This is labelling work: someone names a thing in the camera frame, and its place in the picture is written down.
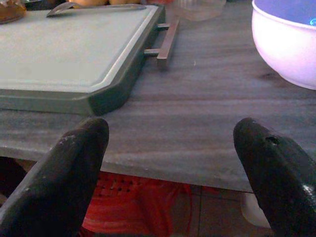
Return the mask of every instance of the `white bowl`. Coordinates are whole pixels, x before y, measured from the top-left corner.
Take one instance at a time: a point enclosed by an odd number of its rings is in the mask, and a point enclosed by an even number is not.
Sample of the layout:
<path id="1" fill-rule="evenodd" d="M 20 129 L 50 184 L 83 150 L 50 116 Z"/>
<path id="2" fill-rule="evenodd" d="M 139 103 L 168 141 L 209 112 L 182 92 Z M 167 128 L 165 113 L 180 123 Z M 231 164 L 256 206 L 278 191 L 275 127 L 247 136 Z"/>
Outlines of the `white bowl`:
<path id="1" fill-rule="evenodd" d="M 316 0 L 253 0 L 252 34 L 266 63 L 316 90 Z"/>

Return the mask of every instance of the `cutting board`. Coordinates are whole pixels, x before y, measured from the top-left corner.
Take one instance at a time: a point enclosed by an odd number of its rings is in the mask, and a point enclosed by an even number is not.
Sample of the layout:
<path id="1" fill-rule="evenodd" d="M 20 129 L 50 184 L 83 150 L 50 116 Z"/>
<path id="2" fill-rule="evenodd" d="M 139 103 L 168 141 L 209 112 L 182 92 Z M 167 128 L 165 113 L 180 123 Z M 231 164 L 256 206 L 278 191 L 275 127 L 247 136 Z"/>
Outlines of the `cutting board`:
<path id="1" fill-rule="evenodd" d="M 104 114 L 121 106 L 164 9 L 27 12 L 0 27 L 0 107 Z"/>

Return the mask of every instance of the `white object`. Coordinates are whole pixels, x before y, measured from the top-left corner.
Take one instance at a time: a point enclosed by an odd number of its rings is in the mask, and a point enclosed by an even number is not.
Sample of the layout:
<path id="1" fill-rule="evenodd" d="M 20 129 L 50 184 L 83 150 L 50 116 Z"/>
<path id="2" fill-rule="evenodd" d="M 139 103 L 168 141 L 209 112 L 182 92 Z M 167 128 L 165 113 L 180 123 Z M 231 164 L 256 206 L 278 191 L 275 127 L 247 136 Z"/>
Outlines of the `white object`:
<path id="1" fill-rule="evenodd" d="M 109 85 L 158 7 L 30 11 L 0 27 L 0 88 L 90 93 Z"/>
<path id="2" fill-rule="evenodd" d="M 314 11 L 316 18 L 313 1 L 254 0 L 252 33 L 258 52 L 281 77 L 316 90 L 316 26 L 304 13 Z"/>
<path id="3" fill-rule="evenodd" d="M 241 212 L 244 218 L 252 225 L 264 228 L 271 228 L 265 214 L 259 207 L 257 198 L 254 194 L 242 194 Z"/>

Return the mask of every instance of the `marble countertop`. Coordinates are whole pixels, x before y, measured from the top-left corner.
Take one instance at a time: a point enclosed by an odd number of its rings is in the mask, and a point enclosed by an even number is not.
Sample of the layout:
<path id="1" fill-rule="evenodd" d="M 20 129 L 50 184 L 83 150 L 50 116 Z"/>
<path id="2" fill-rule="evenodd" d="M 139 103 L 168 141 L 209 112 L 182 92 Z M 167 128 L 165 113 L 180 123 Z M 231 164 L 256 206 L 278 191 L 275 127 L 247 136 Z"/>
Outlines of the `marble countertop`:
<path id="1" fill-rule="evenodd" d="M 149 59 L 126 104 L 103 116 L 102 170 L 251 192 L 233 128 L 258 119 L 316 158 L 316 93 L 283 80 L 257 53 L 251 1 L 220 17 L 181 20 L 170 68 Z M 84 116 L 0 111 L 0 156 L 39 160 Z"/>

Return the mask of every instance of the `metal handle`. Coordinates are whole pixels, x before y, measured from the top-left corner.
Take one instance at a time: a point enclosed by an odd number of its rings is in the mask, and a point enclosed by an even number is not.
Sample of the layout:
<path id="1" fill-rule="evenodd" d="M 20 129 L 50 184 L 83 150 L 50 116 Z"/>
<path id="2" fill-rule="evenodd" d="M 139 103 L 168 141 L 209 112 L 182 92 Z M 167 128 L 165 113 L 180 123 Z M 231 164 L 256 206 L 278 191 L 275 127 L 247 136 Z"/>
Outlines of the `metal handle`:
<path id="1" fill-rule="evenodd" d="M 174 45 L 174 38 L 178 30 L 179 18 L 175 18 L 171 24 L 158 24 L 158 30 L 168 30 L 162 42 L 161 48 L 145 49 L 145 56 L 157 57 L 157 65 L 160 69 L 166 69 Z"/>

